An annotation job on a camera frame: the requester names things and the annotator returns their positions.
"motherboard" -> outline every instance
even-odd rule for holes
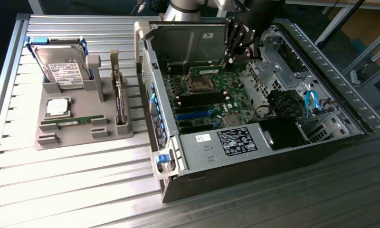
[[[168,75],[164,84],[182,134],[248,123],[251,100],[238,72],[224,72],[222,66],[191,67],[188,75]]]

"floor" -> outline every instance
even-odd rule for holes
[[[130,15],[136,0],[107,0],[102,2],[98,0],[43,0],[43,5],[47,14]],[[330,19],[322,15],[322,11],[323,7],[286,5],[279,17],[288,18],[294,23],[298,23],[315,40],[330,23]],[[0,71],[18,13],[32,13],[27,0],[0,1]],[[147,6],[140,15],[156,16],[158,12],[154,12]],[[216,9],[203,8],[202,15],[214,17]],[[339,69],[345,69],[361,54],[353,46],[350,38],[341,31],[323,51]],[[366,68],[367,74],[373,75],[378,69],[378,65],[370,64]]]

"green circuit board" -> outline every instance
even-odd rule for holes
[[[211,83],[211,91],[195,93],[192,91],[192,87],[190,86],[190,77],[204,77],[208,78],[208,82]],[[204,66],[204,67],[192,67],[190,70],[190,75],[180,76],[170,76],[164,80],[164,84],[167,87],[167,93],[171,100],[171,106],[174,111],[174,116],[178,124],[178,128],[182,131],[183,128],[188,128],[192,126],[202,126],[206,124],[215,124],[215,129],[231,127],[234,125],[247,124],[252,117],[252,108],[251,108],[251,100],[248,95],[243,89],[242,81],[239,75],[235,72],[219,72],[218,66]],[[176,99],[180,95],[192,96],[194,94],[206,94],[208,95],[211,92],[227,92],[228,100],[224,100],[222,103],[203,105],[207,106],[208,110],[212,112],[210,117],[202,118],[191,118],[187,120],[178,119],[176,111],[180,109]],[[238,118],[238,122],[231,125],[228,122],[228,117],[232,116]]]

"gray parts holder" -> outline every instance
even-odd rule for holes
[[[127,80],[123,78],[123,100],[127,122],[116,123],[116,92],[111,77],[100,78],[100,56],[87,56],[87,66],[94,80],[83,81],[84,89],[60,89],[58,83],[43,83],[43,94],[38,118],[38,150],[96,143],[132,137]],[[70,98],[64,115],[47,117],[48,101]]]

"gray plastic stand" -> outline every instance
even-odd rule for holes
[[[100,78],[100,57],[87,57],[88,66],[94,71],[95,80],[84,81],[84,89],[62,90],[58,83],[43,83],[44,90],[40,102],[38,134],[35,148],[38,150],[95,143],[132,137],[130,116],[127,80],[123,78],[123,97],[127,124],[116,124],[116,104],[112,79]],[[62,126],[55,123],[40,124],[46,121],[48,99],[70,97],[71,117],[103,115],[92,119],[90,124]]]

